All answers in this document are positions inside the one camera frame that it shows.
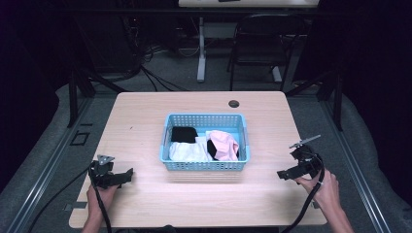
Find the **laundry basket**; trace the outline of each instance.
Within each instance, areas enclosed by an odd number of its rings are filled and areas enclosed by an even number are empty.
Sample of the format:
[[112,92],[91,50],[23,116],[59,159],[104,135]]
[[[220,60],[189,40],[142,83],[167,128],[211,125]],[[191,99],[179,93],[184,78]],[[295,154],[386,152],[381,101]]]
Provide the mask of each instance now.
[[[238,161],[180,162],[169,157],[173,127],[193,127],[198,136],[206,131],[230,133],[239,145]],[[160,144],[160,161],[169,171],[242,171],[249,161],[250,149],[246,120],[241,114],[169,114],[164,123]]]

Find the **pink cloth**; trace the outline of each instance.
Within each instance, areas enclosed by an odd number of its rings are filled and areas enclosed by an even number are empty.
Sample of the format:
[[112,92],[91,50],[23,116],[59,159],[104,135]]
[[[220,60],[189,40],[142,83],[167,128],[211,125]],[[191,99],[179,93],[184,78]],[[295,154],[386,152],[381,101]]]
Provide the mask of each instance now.
[[219,161],[237,161],[236,153],[239,149],[239,145],[234,140],[233,136],[229,133],[219,130],[210,131],[210,140],[216,148],[215,158]]

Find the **wooden table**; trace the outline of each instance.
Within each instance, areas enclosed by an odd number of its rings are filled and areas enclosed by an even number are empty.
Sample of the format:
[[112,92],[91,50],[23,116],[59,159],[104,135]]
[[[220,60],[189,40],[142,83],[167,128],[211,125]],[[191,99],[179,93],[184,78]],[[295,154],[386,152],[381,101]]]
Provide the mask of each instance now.
[[[228,105],[240,103],[238,108]],[[159,160],[163,124],[170,113],[241,113],[251,160],[241,172],[169,172]],[[118,96],[96,150],[115,157],[113,172],[134,168],[118,190],[109,217],[114,227],[224,227],[291,224],[307,197],[277,171],[296,166],[289,146],[299,140],[282,92],[135,92]],[[78,202],[86,202],[86,177]],[[82,228],[87,208],[75,209],[70,226]],[[301,224],[324,224],[319,209]]]

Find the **human arm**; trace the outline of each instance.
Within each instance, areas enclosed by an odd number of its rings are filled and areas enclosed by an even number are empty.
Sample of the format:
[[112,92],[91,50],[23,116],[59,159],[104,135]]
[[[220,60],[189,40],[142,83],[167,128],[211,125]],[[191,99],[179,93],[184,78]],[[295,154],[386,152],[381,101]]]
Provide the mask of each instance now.
[[[113,197],[115,196],[117,186],[109,186],[107,189],[97,187],[100,194],[100,198],[104,204],[106,211],[109,210]],[[88,202],[88,217],[83,227],[82,232],[94,233],[99,232],[100,225],[104,219],[103,214],[100,210],[99,203],[97,202],[96,192],[91,185],[87,191],[87,202]]]
[[[309,193],[318,182],[319,176],[320,174],[312,180],[297,178],[295,181],[302,184]],[[334,233],[354,232],[351,222],[348,220],[345,211],[340,205],[339,181],[336,179],[336,176],[331,174],[327,169],[325,169],[324,180],[321,187],[316,192],[314,200],[321,207],[322,213],[324,213],[324,216]]]

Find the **office chair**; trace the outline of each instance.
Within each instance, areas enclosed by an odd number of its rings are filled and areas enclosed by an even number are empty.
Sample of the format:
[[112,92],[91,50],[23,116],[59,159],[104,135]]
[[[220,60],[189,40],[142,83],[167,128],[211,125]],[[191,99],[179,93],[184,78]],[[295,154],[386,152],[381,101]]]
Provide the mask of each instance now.
[[[227,64],[227,72],[230,71],[230,90],[233,90],[235,82],[235,65],[267,66],[270,67],[269,73],[276,66],[285,66],[280,87],[282,91],[288,74],[293,44],[304,30],[303,18],[293,15],[253,14],[242,18],[236,25],[233,48]],[[253,83],[275,84],[275,81]]]

